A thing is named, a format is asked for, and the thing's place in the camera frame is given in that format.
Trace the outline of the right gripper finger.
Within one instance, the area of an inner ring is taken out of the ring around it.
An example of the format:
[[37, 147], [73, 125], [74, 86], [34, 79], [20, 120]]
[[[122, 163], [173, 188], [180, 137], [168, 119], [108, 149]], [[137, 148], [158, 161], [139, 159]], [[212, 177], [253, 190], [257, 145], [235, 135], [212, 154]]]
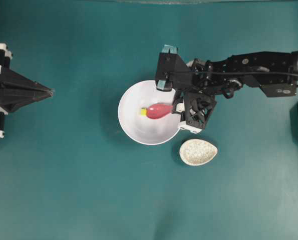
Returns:
[[165, 44], [162, 49], [162, 53], [166, 53], [166, 54], [177, 54], [177, 52], [178, 52], [178, 48], [172, 45]]
[[161, 92], [170, 92], [173, 89], [173, 84], [169, 80], [156, 80], [156, 89]]

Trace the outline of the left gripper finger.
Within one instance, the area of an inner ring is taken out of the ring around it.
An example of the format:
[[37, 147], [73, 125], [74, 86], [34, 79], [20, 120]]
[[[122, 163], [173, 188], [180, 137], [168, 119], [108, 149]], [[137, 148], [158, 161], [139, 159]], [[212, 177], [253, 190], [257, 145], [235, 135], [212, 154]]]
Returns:
[[51, 98], [52, 96], [52, 92], [37, 92], [33, 96], [0, 95], [0, 112], [8, 115], [9, 113], [14, 113], [26, 105]]
[[53, 91], [36, 82], [32, 81], [7, 67], [0, 65], [0, 84], [4, 87], [12, 87], [16, 89], [31, 90], [31, 91], [40, 91], [53, 94]]

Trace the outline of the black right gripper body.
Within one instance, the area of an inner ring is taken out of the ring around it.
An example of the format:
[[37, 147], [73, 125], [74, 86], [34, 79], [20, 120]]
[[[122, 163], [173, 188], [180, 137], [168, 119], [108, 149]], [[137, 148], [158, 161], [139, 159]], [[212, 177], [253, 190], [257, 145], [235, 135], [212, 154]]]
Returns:
[[178, 129], [199, 133], [205, 129], [216, 106], [215, 97], [203, 92], [197, 82], [200, 74], [192, 71], [178, 54], [160, 53], [156, 80], [168, 80], [175, 95], [172, 114], [180, 115]]

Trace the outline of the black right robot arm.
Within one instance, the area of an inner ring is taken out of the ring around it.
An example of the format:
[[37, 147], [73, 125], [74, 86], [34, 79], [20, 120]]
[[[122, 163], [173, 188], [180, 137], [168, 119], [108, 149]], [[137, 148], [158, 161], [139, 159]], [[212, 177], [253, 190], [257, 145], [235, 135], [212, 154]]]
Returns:
[[159, 54], [156, 88], [175, 91], [172, 114], [180, 115], [178, 128], [204, 130], [217, 104], [215, 97], [234, 97], [244, 86], [259, 88], [268, 98], [292, 97], [298, 89], [298, 51], [261, 51], [232, 55], [222, 61], [195, 58], [185, 63], [177, 48], [166, 45]]

